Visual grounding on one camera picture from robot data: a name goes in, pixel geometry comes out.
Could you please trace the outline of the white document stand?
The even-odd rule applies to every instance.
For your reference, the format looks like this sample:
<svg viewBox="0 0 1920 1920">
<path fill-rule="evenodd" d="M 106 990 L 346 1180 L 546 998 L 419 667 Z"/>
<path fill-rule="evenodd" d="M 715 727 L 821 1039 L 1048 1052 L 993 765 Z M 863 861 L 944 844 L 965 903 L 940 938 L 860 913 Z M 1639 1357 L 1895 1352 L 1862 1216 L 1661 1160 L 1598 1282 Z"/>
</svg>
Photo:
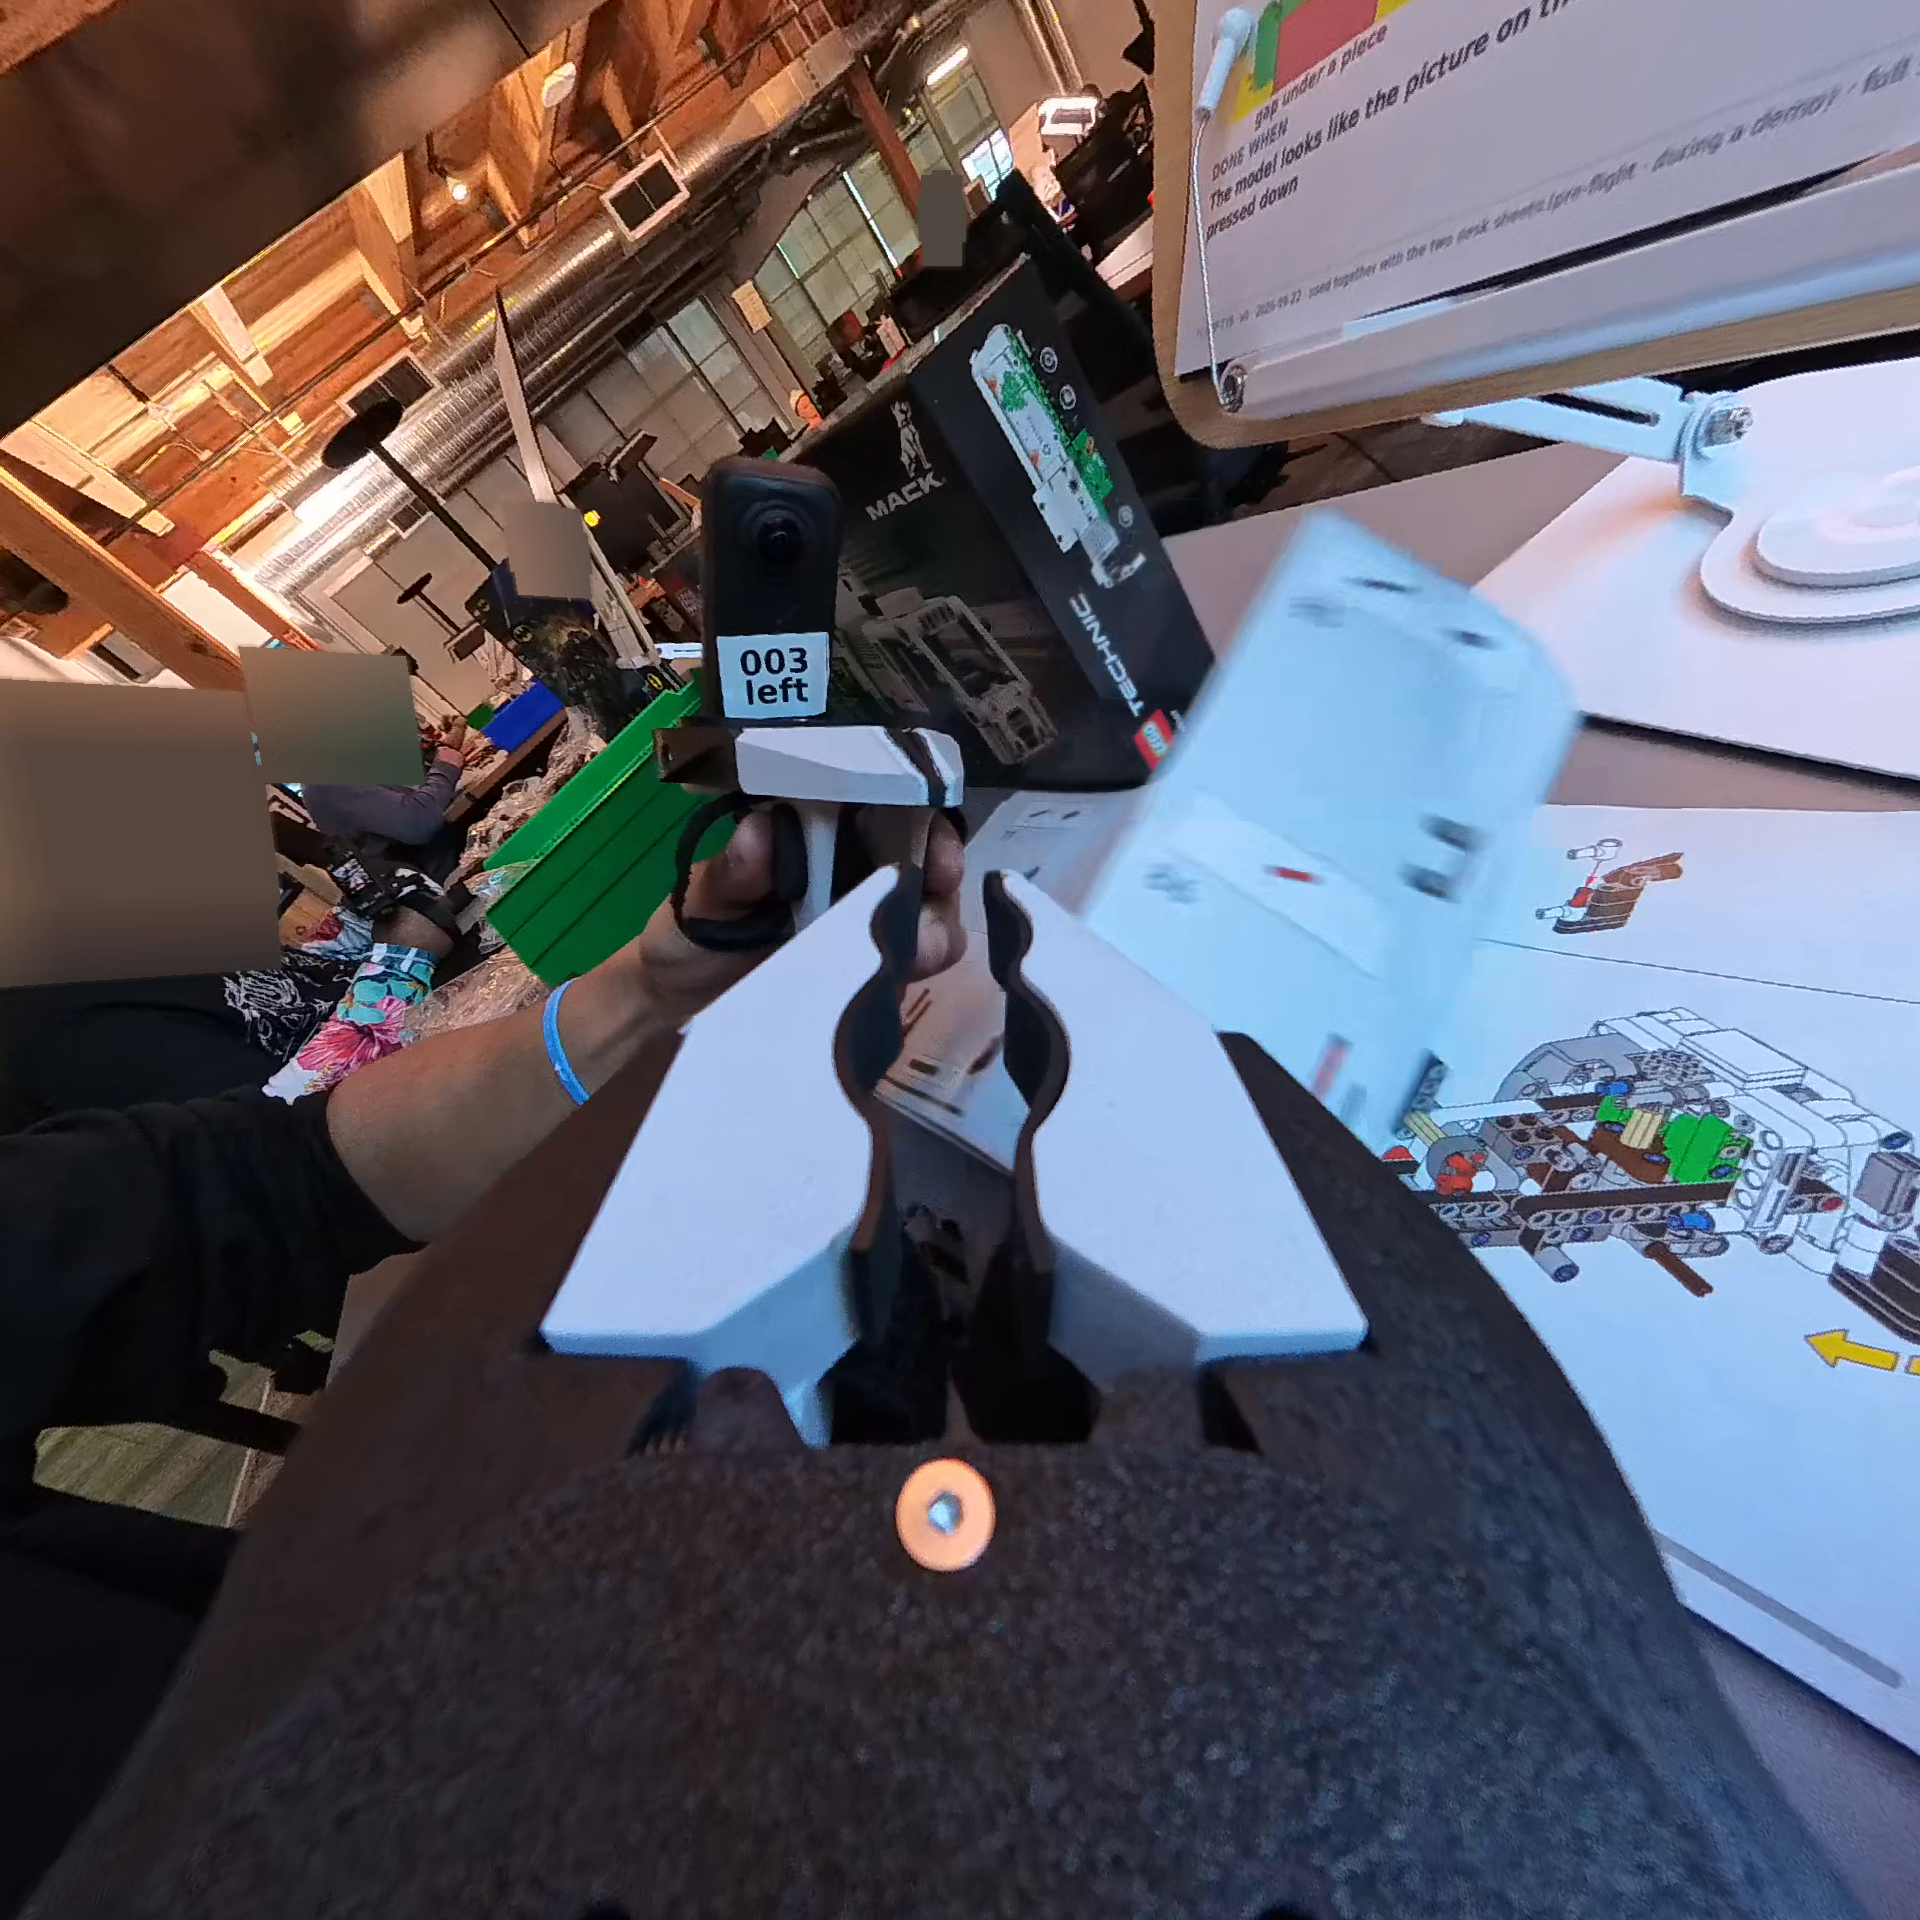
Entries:
<svg viewBox="0 0 1920 1920">
<path fill-rule="evenodd" d="M 1482 573 L 1590 722 L 1920 776 L 1920 366 L 1427 414 L 1624 452 Z"/>
</svg>

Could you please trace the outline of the person's left hand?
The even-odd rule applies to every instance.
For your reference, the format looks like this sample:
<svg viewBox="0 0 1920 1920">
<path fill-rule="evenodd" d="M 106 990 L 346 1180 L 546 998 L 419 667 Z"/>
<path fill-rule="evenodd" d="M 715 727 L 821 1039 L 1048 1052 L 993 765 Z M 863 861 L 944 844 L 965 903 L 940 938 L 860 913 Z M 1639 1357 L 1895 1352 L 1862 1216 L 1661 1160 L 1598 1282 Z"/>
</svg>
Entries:
<svg viewBox="0 0 1920 1920">
<path fill-rule="evenodd" d="M 845 894 L 877 869 L 920 861 L 927 894 L 920 894 L 920 947 L 912 965 L 898 975 L 898 998 L 909 985 L 938 977 L 956 968 L 971 953 L 965 927 L 965 860 L 971 860 L 971 821 L 965 810 L 920 813 L 920 810 L 841 810 L 834 823 L 834 882 L 828 894 Z M 737 977 L 748 977 L 774 938 L 753 938 L 741 953 L 715 953 L 689 933 L 689 924 L 737 924 L 758 913 L 786 913 L 774 894 L 774 861 L 778 861 L 778 810 L 753 810 L 732 823 L 732 840 L 708 851 L 689 877 L 689 903 L 660 910 L 637 938 L 637 965 L 648 975 L 648 998 L 669 1021 L 699 1018 L 715 998 L 726 998 Z"/>
</svg>

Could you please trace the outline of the black lego set box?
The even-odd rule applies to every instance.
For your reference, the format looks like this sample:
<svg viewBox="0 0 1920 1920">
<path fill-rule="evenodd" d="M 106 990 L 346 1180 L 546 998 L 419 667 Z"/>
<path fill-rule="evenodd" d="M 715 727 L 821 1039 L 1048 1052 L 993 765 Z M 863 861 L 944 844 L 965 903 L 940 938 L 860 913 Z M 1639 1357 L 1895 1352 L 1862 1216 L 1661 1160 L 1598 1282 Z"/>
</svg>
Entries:
<svg viewBox="0 0 1920 1920">
<path fill-rule="evenodd" d="M 796 458 L 845 506 L 834 709 L 956 737 L 971 785 L 1150 782 L 1212 649 L 1031 259 Z"/>
</svg>

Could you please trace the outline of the printed instruction sheet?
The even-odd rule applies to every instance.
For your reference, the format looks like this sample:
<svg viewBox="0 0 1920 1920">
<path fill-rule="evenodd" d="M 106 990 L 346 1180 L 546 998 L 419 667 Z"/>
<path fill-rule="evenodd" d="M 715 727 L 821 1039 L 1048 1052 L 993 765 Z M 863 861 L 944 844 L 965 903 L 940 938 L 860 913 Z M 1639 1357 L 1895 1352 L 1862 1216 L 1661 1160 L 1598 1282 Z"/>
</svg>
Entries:
<svg viewBox="0 0 1920 1920">
<path fill-rule="evenodd" d="M 1903 148 L 1914 35 L 1914 0 L 1194 8 L 1174 371 Z"/>
</svg>

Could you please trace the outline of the black pole stand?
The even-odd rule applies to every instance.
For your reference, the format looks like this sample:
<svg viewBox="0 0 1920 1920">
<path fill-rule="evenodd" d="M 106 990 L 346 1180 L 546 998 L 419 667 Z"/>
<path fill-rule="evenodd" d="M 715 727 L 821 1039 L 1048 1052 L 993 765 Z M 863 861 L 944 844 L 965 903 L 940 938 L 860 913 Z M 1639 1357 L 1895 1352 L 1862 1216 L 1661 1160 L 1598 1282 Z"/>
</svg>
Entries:
<svg viewBox="0 0 1920 1920">
<path fill-rule="evenodd" d="M 496 558 L 464 530 L 464 518 L 442 506 L 442 490 L 434 490 L 401 452 L 393 452 L 393 434 L 403 421 L 403 401 L 375 401 L 364 408 L 353 408 L 334 440 L 323 446 L 324 473 L 353 473 L 364 458 L 375 458 L 477 566 L 484 579 L 493 579 Z"/>
</svg>

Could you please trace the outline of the wooden document board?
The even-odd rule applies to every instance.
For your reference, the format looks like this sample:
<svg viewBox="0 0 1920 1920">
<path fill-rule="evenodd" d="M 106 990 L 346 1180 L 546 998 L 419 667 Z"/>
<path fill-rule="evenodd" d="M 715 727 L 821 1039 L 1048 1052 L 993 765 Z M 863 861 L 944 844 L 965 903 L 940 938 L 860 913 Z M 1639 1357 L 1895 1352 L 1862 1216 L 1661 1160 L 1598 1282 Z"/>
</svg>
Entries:
<svg viewBox="0 0 1920 1920">
<path fill-rule="evenodd" d="M 1220 446 L 1374 427 L 1572 383 L 1698 371 L 1914 331 L 1914 143 L 1796 190 L 1633 234 L 1535 272 L 1388 303 L 1271 352 L 1174 371 L 1182 234 L 1220 78 L 1194 84 L 1194 8 L 1158 29 L 1158 371 Z"/>
</svg>

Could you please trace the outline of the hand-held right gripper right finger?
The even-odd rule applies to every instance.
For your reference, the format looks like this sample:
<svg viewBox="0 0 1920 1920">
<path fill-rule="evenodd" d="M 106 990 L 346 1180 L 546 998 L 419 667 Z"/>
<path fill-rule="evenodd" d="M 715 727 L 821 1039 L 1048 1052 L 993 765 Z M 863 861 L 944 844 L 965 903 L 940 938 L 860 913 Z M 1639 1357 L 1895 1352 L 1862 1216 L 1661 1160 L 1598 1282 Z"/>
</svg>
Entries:
<svg viewBox="0 0 1920 1920">
<path fill-rule="evenodd" d="M 993 869 L 1013 1153 L 1013 1337 L 1078 1370 L 1347 1357 L 1368 1317 L 1224 1037 L 1091 924 Z"/>
</svg>

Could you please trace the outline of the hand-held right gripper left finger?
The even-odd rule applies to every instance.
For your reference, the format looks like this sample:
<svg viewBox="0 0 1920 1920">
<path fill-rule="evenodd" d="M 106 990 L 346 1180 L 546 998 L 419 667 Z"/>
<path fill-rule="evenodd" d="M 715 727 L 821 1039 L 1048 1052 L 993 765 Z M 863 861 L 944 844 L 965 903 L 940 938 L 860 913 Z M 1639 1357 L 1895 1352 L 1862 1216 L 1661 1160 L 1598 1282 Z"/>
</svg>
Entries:
<svg viewBox="0 0 1920 1920">
<path fill-rule="evenodd" d="M 826 1376 L 890 1325 L 877 1077 L 920 903 L 920 869 L 871 877 L 689 1021 L 546 1299 L 555 1357 L 753 1368 L 804 1445 L 828 1445 Z"/>
</svg>

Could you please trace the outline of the person's left forearm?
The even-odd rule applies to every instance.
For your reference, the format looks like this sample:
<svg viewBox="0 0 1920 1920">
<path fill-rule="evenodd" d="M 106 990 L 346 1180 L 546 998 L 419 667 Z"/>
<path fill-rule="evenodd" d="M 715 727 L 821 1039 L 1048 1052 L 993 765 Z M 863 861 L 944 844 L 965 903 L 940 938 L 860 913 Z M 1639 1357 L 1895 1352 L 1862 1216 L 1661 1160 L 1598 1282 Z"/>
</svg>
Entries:
<svg viewBox="0 0 1920 1920">
<path fill-rule="evenodd" d="M 630 960 L 591 968 L 570 1006 L 578 1037 L 591 1037 L 591 1089 L 679 1037 Z M 543 1056 L 543 1015 L 510 1015 L 348 1071 L 324 1098 L 324 1138 L 383 1221 L 426 1247 L 570 1110 Z"/>
</svg>

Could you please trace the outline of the lego instruction booklet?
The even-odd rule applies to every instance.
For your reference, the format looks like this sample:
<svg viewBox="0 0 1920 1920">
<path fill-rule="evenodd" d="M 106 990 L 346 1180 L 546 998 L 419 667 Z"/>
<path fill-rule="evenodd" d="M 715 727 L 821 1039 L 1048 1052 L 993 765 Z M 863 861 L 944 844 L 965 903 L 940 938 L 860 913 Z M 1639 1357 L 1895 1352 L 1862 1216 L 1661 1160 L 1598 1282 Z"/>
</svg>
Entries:
<svg viewBox="0 0 1920 1920">
<path fill-rule="evenodd" d="M 1013 869 L 1252 1037 L 1527 1314 L 1676 1594 L 1920 1731 L 1914 813 L 1542 803 L 1550 652 L 1347 517 L 1146 791 Z"/>
</svg>

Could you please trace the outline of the silver air duct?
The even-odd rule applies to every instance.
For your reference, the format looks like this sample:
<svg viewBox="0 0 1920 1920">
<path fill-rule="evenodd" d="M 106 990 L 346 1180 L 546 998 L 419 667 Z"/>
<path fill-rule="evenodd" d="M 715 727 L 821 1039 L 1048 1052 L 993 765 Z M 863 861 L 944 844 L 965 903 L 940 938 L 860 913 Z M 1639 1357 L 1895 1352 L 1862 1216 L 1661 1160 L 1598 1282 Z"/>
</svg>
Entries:
<svg viewBox="0 0 1920 1920">
<path fill-rule="evenodd" d="M 630 434 L 651 434 L 651 464 L 679 479 L 748 427 L 794 427 L 794 390 L 821 383 L 828 319 L 871 312 L 904 253 L 912 218 L 877 154 L 807 154 L 796 175 L 737 175 L 741 193 L 699 204 L 692 220 L 624 253 L 607 229 L 582 229 L 524 289 L 510 291 L 510 344 L 531 421 L 570 464 L 591 464 Z M 493 313 L 426 360 L 419 395 L 388 446 L 426 490 L 448 500 L 477 537 L 496 530 L 496 473 L 516 458 L 510 405 L 493 371 Z M 242 553 L 257 587 L 282 605 L 334 590 L 419 518 L 426 506 L 383 464 L 308 473 L 298 528 Z"/>
</svg>

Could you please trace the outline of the green plastic bin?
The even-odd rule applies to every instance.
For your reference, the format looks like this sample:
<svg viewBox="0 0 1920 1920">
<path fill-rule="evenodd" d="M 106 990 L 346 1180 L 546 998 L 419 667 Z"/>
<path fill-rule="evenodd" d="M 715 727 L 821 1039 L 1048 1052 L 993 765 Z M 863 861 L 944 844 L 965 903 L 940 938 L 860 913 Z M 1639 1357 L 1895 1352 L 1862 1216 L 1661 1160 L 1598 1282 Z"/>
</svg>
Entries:
<svg viewBox="0 0 1920 1920">
<path fill-rule="evenodd" d="M 486 924 L 543 985 L 612 960 L 669 894 L 678 844 L 701 797 L 660 782 L 651 737 L 699 709 L 699 680 L 651 697 L 486 860 L 486 869 L 516 869 Z"/>
</svg>

